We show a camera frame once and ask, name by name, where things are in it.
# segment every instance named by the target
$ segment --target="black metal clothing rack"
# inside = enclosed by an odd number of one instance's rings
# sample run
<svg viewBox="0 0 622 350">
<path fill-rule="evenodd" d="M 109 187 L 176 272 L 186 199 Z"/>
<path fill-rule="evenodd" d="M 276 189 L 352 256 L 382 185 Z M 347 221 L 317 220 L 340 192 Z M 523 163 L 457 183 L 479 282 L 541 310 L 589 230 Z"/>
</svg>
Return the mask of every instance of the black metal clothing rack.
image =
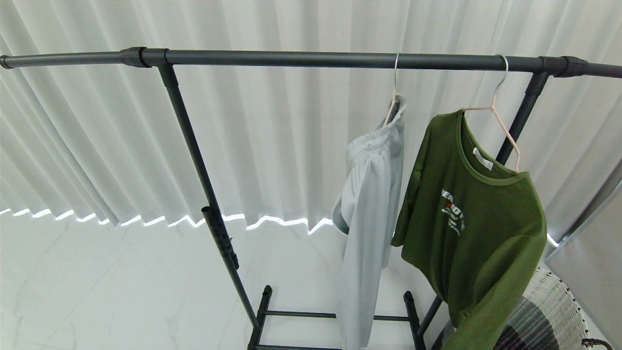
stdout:
<svg viewBox="0 0 622 350">
<path fill-rule="evenodd" d="M 516 112 L 509 132 L 517 139 L 529 118 L 531 110 L 542 92 L 549 77 L 567 78 L 580 75 L 622 78 L 622 66 L 594 64 L 576 57 L 515 57 L 508 56 L 509 71 L 532 73 L 521 106 Z M 257 313 L 253 311 L 248 295 L 238 275 L 238 258 L 233 252 L 231 239 L 218 207 L 216 195 L 211 186 L 210 177 L 192 130 L 188 112 L 183 103 L 179 83 L 173 65 L 253 65 L 281 67 L 343 67 L 393 69 L 395 54 L 366 54 L 342 52 L 271 52 L 271 51 L 213 51 L 213 50 L 169 50 L 131 47 L 115 52 L 82 52 L 75 54 L 47 54 L 26 56 L 0 56 L 0 66 L 5 69 L 50 65 L 90 65 L 90 64 L 125 64 L 133 67 L 157 67 L 162 82 L 169 93 L 171 104 L 177 115 L 179 126 L 186 140 L 188 150 L 197 170 L 199 180 L 209 203 L 201 209 L 218 251 L 231 276 L 233 285 L 253 325 L 253 333 L 248 343 L 248 350 L 337 350 L 300 346 L 278 346 L 261 344 L 261 333 L 267 316 L 292 316 L 334 318 L 333 313 L 310 313 L 298 311 L 269 310 L 272 288 L 267 285 L 263 291 Z M 399 69 L 439 69 L 439 70 L 505 70 L 501 57 L 492 55 L 435 55 L 401 54 L 397 63 Z M 505 164 L 512 146 L 506 139 L 496 159 Z M 442 303 L 436 297 L 424 319 L 419 322 L 412 294 L 404 294 L 407 316 L 374 316 L 378 321 L 406 321 L 410 324 L 413 341 L 417 350 L 425 350 L 423 335 L 434 314 Z"/>
</svg>

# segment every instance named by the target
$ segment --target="shirt sleeve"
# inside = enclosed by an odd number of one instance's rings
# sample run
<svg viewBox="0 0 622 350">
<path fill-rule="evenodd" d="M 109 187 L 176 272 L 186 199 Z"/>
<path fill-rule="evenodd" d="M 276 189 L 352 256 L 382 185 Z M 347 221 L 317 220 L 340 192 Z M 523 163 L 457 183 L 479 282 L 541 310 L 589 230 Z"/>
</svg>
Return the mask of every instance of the shirt sleeve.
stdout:
<svg viewBox="0 0 622 350">
<path fill-rule="evenodd" d="M 411 214 L 417 200 L 417 193 L 419 192 L 419 184 L 421 182 L 421 174 L 425 168 L 425 159 L 427 158 L 428 149 L 430 146 L 431 138 L 430 125 L 425 130 L 424 139 L 419 146 L 419 152 L 415 159 L 415 165 L 412 167 L 411 177 L 408 180 L 408 187 L 406 187 L 406 195 L 404 196 L 404 202 L 402 203 L 402 209 L 397 217 L 397 224 L 395 227 L 395 235 L 391 240 L 391 245 L 400 247 L 404 245 L 404 239 L 408 226 L 411 221 Z"/>
<path fill-rule="evenodd" d="M 521 235 L 504 242 L 480 269 L 474 298 L 481 301 L 443 350 L 493 349 L 524 293 L 546 245 L 546 238 Z"/>
<path fill-rule="evenodd" d="M 345 349 L 367 346 L 376 309 L 384 245 L 387 243 L 391 167 L 387 154 L 357 164 L 341 195 L 349 226 L 338 287 L 337 319 Z"/>
</svg>

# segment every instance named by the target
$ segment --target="woven chair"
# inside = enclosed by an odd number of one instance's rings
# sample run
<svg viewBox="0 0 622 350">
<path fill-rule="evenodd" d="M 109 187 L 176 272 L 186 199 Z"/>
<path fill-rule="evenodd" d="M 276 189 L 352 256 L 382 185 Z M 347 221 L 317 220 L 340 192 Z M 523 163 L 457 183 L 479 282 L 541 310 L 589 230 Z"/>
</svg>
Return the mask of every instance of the woven chair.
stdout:
<svg viewBox="0 0 622 350">
<path fill-rule="evenodd" d="M 450 321 L 432 349 L 441 349 L 453 331 Z M 568 286 L 537 268 L 494 350 L 584 350 L 594 345 L 613 350 L 607 342 L 589 338 L 581 307 Z"/>
</svg>

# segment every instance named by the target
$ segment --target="marble floor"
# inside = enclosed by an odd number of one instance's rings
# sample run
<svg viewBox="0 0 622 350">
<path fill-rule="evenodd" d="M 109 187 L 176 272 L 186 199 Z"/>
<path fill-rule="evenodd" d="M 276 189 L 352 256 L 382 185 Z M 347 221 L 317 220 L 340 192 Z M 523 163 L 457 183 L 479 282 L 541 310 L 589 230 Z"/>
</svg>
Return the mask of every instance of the marble floor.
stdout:
<svg viewBox="0 0 622 350">
<path fill-rule="evenodd" d="M 227 222 L 253 308 L 265 285 L 270 309 L 334 312 L 344 238 L 329 225 Z M 78 222 L 74 216 L 0 217 L 2 350 L 245 349 L 246 313 L 206 225 L 145 227 Z M 392 251 L 376 314 L 406 315 L 402 295 L 427 310 L 434 293 Z M 443 305 L 426 341 L 447 322 Z M 334 347 L 334 319 L 268 317 L 262 343 Z M 374 322 L 369 349 L 414 349 L 406 323 Z"/>
</svg>

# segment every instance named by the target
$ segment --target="white clothing tag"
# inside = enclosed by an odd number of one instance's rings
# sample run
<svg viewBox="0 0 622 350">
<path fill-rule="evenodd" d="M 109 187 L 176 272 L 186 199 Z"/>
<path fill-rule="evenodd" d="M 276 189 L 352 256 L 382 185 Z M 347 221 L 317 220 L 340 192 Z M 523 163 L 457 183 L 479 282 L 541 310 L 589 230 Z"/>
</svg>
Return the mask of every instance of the white clothing tag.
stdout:
<svg viewBox="0 0 622 350">
<path fill-rule="evenodd" d="M 473 148 L 473 154 L 475 154 L 475 158 L 477 158 L 477 160 L 480 161 L 481 165 L 485 166 L 486 169 L 488 169 L 488 170 L 492 170 L 493 169 L 493 162 L 484 159 L 481 156 L 480 150 L 477 149 L 477 147 Z"/>
</svg>

